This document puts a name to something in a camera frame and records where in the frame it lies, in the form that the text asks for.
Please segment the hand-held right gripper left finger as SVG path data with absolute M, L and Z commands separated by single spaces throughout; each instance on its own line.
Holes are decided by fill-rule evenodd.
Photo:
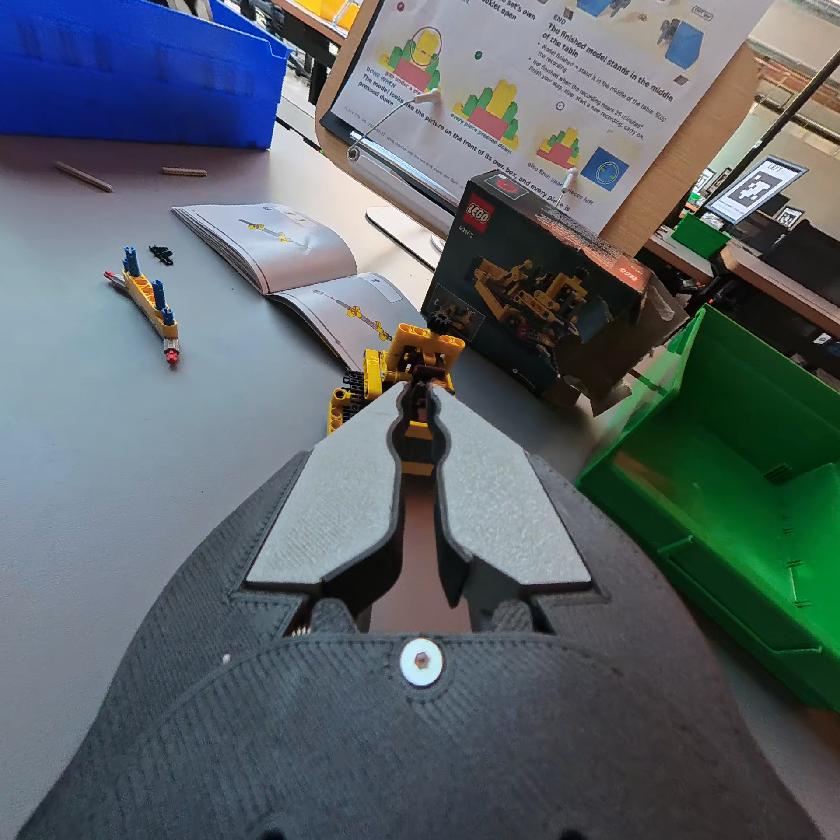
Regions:
M 394 443 L 411 386 L 402 382 L 318 443 L 247 572 L 248 585 L 313 592 L 396 535 L 402 460 Z

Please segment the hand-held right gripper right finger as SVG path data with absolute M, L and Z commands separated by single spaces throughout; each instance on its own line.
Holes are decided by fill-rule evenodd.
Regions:
M 526 451 L 442 386 L 433 433 L 438 574 L 448 603 L 584 592 L 592 574 Z

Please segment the yellow lego bulldozer model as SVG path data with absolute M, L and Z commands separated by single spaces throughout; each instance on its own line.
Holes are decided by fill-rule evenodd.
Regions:
M 401 323 L 387 350 L 364 350 L 361 372 L 346 374 L 332 393 L 327 433 L 340 429 L 392 388 L 407 384 L 402 403 L 405 421 L 395 447 L 404 475 L 430 477 L 434 436 L 427 421 L 428 387 L 440 385 L 455 393 L 451 373 L 466 347 L 462 339 L 448 334 L 451 324 L 445 314 L 430 316 L 425 328 Z

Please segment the dark lego set box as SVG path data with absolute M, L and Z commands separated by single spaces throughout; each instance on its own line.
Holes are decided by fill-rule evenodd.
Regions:
M 421 312 L 556 407 L 621 402 L 688 321 L 656 274 L 502 171 L 471 177 Z

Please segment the yellow lego beam blue pins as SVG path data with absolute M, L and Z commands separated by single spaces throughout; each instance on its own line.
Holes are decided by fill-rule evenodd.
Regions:
M 147 318 L 161 338 L 166 362 L 175 369 L 181 356 L 179 325 L 167 301 L 163 283 L 145 276 L 134 247 L 126 246 L 123 252 L 122 273 L 118 275 L 107 270 L 103 275 L 111 288 L 129 298 Z

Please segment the small green plastic bin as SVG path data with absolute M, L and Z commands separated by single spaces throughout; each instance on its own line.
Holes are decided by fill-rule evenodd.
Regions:
M 724 231 L 726 220 L 714 213 L 686 213 L 670 237 L 703 259 L 710 259 L 732 238 Z

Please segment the instruction sheet on cardboard stand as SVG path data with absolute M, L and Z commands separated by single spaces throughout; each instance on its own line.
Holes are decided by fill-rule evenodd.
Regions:
M 413 221 L 422 223 L 423 216 L 415 214 L 411 205 L 403 201 L 404 196 L 411 196 L 422 202 L 419 193 L 389 178 L 386 173 L 382 178 L 375 179 L 371 170 L 360 169 L 360 164 L 367 163 L 365 158 L 360 160 L 360 164 L 349 163 L 346 157 L 350 147 L 349 132 L 341 122 L 331 119 L 328 115 L 343 82 L 349 76 L 364 33 L 381 3 L 361 3 L 360 11 L 320 93 L 316 110 L 316 130 L 318 140 L 332 163 L 405 214 L 409 214 Z M 603 230 L 596 233 L 590 229 L 592 232 L 603 236 L 628 254 L 634 254 L 647 242 L 648 237 L 664 221 L 678 200 L 693 186 L 705 164 L 727 142 L 752 105 L 758 84 L 757 71 L 753 53 L 747 47 L 746 41 L 690 111 L 687 119 L 667 142 Z M 443 223 L 431 221 L 427 226 L 436 235 L 445 238 L 453 222 L 454 219 L 452 222 Z

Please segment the wooden background table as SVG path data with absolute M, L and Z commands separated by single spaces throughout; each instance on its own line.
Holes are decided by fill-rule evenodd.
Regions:
M 704 288 L 709 288 L 715 279 L 715 264 L 676 242 L 671 233 L 654 233 L 644 247 Z M 736 242 L 730 241 L 726 244 L 719 256 L 724 271 L 734 273 L 752 287 L 814 324 L 823 333 L 839 340 L 838 306 L 762 262 Z

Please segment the black pole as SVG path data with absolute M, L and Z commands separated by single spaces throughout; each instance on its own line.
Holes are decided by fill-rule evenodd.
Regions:
M 786 110 L 839 49 L 838 1 L 777 1 L 748 38 L 758 88 L 746 125 L 753 143 Z M 839 69 L 825 78 L 772 141 L 782 148 L 818 152 L 838 162 Z

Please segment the large green plastic bin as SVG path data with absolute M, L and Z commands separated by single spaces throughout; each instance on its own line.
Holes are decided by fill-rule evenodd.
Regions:
M 839 709 L 839 395 L 703 308 L 576 486 L 807 706 Z

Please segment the printed instruction sheet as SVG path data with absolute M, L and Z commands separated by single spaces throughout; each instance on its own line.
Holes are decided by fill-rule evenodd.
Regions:
M 600 233 L 771 5 L 382 2 L 328 115 L 444 207 L 499 170 Z

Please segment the open instruction booklet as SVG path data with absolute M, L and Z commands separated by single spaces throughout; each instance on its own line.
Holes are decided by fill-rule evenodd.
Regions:
M 293 310 L 347 369 L 367 349 L 388 350 L 401 323 L 424 329 L 385 277 L 359 273 L 330 227 L 276 203 L 174 206 L 173 213 L 270 301 Z

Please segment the metal document stand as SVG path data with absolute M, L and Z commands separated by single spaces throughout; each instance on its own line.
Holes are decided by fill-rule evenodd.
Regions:
M 441 101 L 441 90 L 433 87 L 430 91 L 418 93 L 415 97 L 401 102 L 365 133 L 352 131 L 352 143 L 346 153 L 347 161 L 353 165 L 360 164 L 361 159 L 365 158 L 367 163 L 360 164 L 360 169 L 371 170 L 374 178 L 382 178 L 386 173 L 389 178 L 419 193 L 422 202 L 411 196 L 404 196 L 403 201 L 411 205 L 415 214 L 423 216 L 422 223 L 412 221 L 409 214 L 393 207 L 372 207 L 366 211 L 365 218 L 429 270 L 437 267 L 445 241 L 427 225 L 431 221 L 453 221 L 457 208 L 455 196 L 404 159 L 371 140 L 370 135 L 391 116 L 408 106 L 424 103 L 438 106 Z

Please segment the yellow plastic bin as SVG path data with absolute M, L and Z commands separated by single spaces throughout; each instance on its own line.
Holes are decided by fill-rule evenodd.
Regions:
M 299 5 L 331 25 L 350 29 L 357 17 L 361 1 L 297 1 Z

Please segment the blue plastic bin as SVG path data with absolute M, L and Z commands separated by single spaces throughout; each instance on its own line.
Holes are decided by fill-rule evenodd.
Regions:
M 209 6 L 2 2 L 2 134 L 269 148 L 290 50 Z

